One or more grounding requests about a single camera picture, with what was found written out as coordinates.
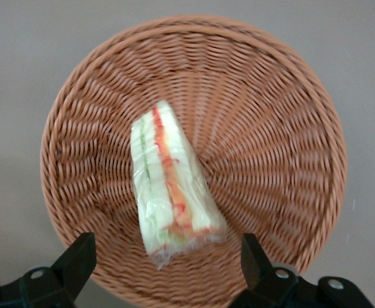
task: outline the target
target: woven basket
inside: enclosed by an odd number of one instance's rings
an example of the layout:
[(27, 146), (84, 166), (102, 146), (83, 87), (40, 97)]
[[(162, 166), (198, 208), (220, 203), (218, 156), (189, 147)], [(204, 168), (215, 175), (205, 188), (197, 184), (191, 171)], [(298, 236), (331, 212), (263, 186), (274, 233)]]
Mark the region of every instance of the woven basket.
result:
[[(146, 257), (133, 195), (132, 122), (166, 99), (228, 221), (228, 240)], [(245, 288), (243, 232), (272, 261), (304, 271), (340, 214), (346, 150), (338, 115), (305, 62), (252, 26), (184, 15), (135, 26), (97, 47), (47, 119), (42, 187), (65, 245), (95, 232), (93, 279), (142, 307), (225, 307)]]

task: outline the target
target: basket rim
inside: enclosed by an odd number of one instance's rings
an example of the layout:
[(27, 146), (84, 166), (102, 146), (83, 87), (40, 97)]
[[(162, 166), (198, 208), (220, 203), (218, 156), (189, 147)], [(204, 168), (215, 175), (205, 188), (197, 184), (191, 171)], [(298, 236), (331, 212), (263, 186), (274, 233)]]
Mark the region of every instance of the basket rim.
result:
[[(331, 134), (328, 135), (331, 152), (331, 168), (333, 169), (333, 175), (335, 173), (338, 175), (333, 176), (331, 194), (328, 196), (328, 200), (332, 200), (335, 204), (335, 210), (332, 212), (326, 210), (325, 215), (329, 216), (329, 219), (324, 219), (323, 216), (322, 221), (324, 224), (326, 221), (330, 221), (331, 223), (322, 225), (321, 231), (316, 232), (310, 239), (310, 244), (306, 246), (305, 250), (314, 251), (314, 253), (298, 264), (300, 272), (303, 272), (322, 250), (340, 217), (342, 207), (341, 203), (344, 198), (347, 178), (347, 153), (339, 116), (321, 81), (306, 62), (291, 47), (288, 47), (266, 31), (259, 30), (250, 24), (216, 15), (175, 15), (134, 25), (115, 34), (94, 48), (68, 76), (51, 107), (51, 111), (49, 112), (40, 150), (42, 190), (47, 210), (56, 233), (65, 246), (71, 244), (73, 240), (72, 235), (66, 234), (63, 227), (57, 222), (59, 220), (58, 217), (60, 212), (57, 207), (53, 205), (53, 200), (57, 198), (53, 189), (57, 187), (57, 183), (50, 181), (51, 177), (49, 174), (57, 174), (57, 167), (54, 163), (55, 157), (52, 153), (54, 153), (54, 145), (56, 144), (63, 118), (66, 115), (65, 109), (69, 107), (69, 102), (71, 101), (72, 96), (80, 90), (89, 76), (91, 76), (92, 71), (100, 67), (106, 61), (111, 48), (123, 49), (126, 46), (134, 44), (138, 40), (140, 41), (149, 37), (149, 32), (156, 30), (157, 28), (161, 28), (163, 33), (166, 34), (179, 32), (185, 26), (197, 29), (197, 31), (201, 30), (201, 33), (207, 31), (208, 34), (211, 33), (212, 35), (228, 36), (229, 33), (231, 33), (231, 35), (238, 37), (239, 41), (253, 47), (256, 47), (255, 45), (265, 46), (265, 50), (267, 50), (269, 54), (276, 58), (280, 63), (283, 64), (284, 62), (287, 64), (285, 67), (303, 85), (311, 85), (311, 87), (306, 87), (306, 91), (308, 91), (309, 95), (314, 98), (314, 101), (319, 101), (322, 104), (322, 106), (319, 106), (319, 108), (322, 109), (322, 112), (319, 112), (319, 114), (322, 117), (322, 123), (327, 135), (328, 132), (331, 132)], [(117, 287), (103, 284), (103, 281), (99, 279), (100, 274), (103, 272), (103, 269), (96, 268), (92, 275), (94, 280), (99, 285), (117, 294)], [(121, 290), (124, 299), (131, 300), (136, 304), (146, 304), (146, 301), (158, 302), (157, 299), (154, 298), (141, 297), (126, 287), (121, 288)]]

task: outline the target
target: table surface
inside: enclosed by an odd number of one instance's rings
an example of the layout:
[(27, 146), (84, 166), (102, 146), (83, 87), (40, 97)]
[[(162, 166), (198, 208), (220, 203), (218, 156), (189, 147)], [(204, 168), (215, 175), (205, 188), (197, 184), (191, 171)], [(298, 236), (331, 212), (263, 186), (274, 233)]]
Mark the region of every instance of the table surface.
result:
[[(304, 276), (355, 282), (375, 305), (375, 1), (0, 1), (0, 279), (55, 260), (63, 246), (40, 187), (46, 117), (73, 68), (106, 39), (179, 13), (247, 22), (293, 47), (340, 115), (349, 172), (344, 207)], [(78, 307), (133, 307), (89, 281)]]

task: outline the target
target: green filling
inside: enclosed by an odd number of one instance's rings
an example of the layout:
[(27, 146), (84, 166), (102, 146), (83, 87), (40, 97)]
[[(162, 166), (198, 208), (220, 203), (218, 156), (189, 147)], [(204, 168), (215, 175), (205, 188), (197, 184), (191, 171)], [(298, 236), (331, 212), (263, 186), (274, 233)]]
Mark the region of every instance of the green filling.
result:
[(142, 125), (140, 127), (140, 142), (142, 143), (142, 151), (143, 151), (143, 159), (144, 159), (144, 169), (147, 174), (147, 178), (150, 182), (150, 190), (151, 190), (151, 178), (150, 178), (150, 172), (149, 167), (147, 165), (147, 156), (146, 156), (146, 138), (144, 137), (144, 119), (142, 117)]

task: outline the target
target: metal screw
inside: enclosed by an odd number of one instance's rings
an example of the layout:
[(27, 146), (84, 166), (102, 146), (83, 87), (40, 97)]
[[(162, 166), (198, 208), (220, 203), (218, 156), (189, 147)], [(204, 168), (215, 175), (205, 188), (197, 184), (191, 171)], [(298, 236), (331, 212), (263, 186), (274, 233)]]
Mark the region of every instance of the metal screw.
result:
[(344, 288), (344, 285), (336, 279), (328, 280), (328, 284), (330, 287), (336, 290), (342, 290)]
[(276, 275), (279, 277), (279, 278), (282, 278), (282, 279), (287, 279), (290, 275), (283, 269), (277, 269), (276, 270)]
[(41, 269), (39, 269), (39, 270), (37, 270), (37, 271), (34, 271), (34, 272), (31, 274), (31, 279), (39, 278), (39, 277), (41, 277), (43, 274), (44, 274), (44, 271), (42, 271)]

